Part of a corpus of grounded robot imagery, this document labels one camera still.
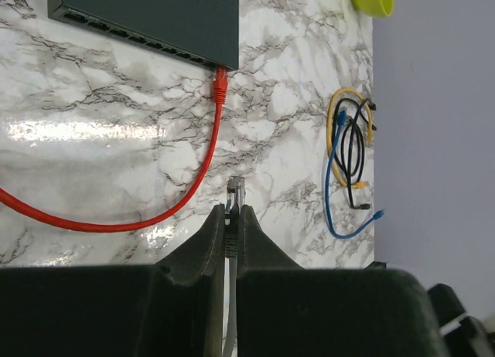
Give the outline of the black network switch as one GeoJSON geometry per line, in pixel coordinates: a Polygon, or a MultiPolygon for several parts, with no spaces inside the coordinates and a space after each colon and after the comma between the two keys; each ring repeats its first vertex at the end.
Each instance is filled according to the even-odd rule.
{"type": "Polygon", "coordinates": [[[239,0],[47,0],[47,12],[198,66],[239,67],[239,0]]]}

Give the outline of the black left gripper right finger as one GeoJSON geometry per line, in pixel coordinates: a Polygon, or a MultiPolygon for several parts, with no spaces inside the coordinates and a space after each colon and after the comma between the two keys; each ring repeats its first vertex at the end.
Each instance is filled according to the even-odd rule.
{"type": "Polygon", "coordinates": [[[241,210],[240,356],[445,356],[425,289],[387,269],[304,269],[241,210]]]}

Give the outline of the black left gripper left finger pad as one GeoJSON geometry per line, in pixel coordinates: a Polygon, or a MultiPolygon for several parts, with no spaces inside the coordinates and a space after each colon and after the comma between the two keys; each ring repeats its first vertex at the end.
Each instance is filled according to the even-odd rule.
{"type": "Polygon", "coordinates": [[[154,264],[1,271],[3,356],[219,356],[223,205],[154,264]]]}

